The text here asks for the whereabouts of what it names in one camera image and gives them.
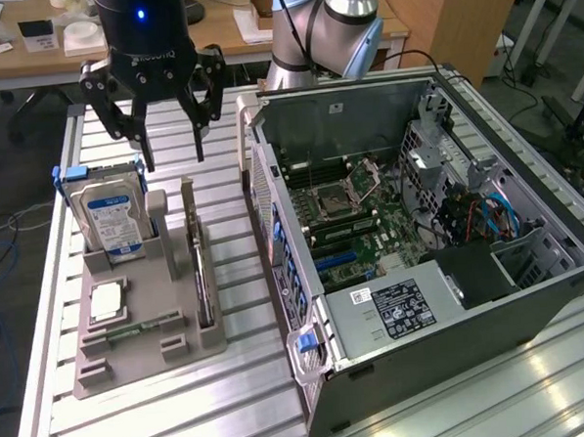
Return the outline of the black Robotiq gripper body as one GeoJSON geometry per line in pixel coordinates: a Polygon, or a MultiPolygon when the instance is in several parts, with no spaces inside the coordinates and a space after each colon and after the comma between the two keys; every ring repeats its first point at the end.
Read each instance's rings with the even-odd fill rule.
{"type": "Polygon", "coordinates": [[[145,103],[175,99],[197,63],[184,0],[95,0],[109,74],[145,103]]]}

